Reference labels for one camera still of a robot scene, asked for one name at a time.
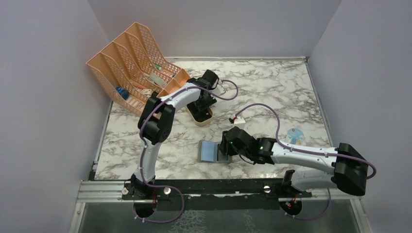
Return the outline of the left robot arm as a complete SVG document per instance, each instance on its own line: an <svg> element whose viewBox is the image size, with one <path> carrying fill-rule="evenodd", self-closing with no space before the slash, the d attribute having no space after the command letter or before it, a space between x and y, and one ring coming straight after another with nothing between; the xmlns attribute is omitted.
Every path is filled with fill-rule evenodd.
<svg viewBox="0 0 412 233"><path fill-rule="evenodd" d="M218 75L208 69L202 77L190 78L182 87L173 89L168 95L158 97L154 92L148 98L137 125L143 153L139 157L138 168L131 177L132 195L143 200L152 195L158 151L172 131L176 111L186 108L199 125L212 120L210 106L216 103L216 99L211 91L216 88L218 80Z"/></svg>

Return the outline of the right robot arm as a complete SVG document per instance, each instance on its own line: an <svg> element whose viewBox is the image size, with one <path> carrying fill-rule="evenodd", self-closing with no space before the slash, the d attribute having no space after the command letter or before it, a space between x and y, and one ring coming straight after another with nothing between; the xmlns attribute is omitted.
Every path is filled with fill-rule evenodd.
<svg viewBox="0 0 412 233"><path fill-rule="evenodd" d="M341 143L337 148L299 146L275 138L254 138L233 127L223 132L218 151L227 156L244 156L253 164L302 166L303 170L285 172L280 191L288 198L319 188L337 188L352 196L366 193L369 165L350 144Z"/></svg>

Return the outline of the grey leather card holder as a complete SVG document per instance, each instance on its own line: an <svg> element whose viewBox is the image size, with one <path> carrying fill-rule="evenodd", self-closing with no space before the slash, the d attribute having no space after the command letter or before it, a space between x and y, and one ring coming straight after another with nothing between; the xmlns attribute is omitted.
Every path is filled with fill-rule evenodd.
<svg viewBox="0 0 412 233"><path fill-rule="evenodd" d="M229 164L232 159L219 151L219 143L212 141L199 141L198 162L212 164Z"/></svg>

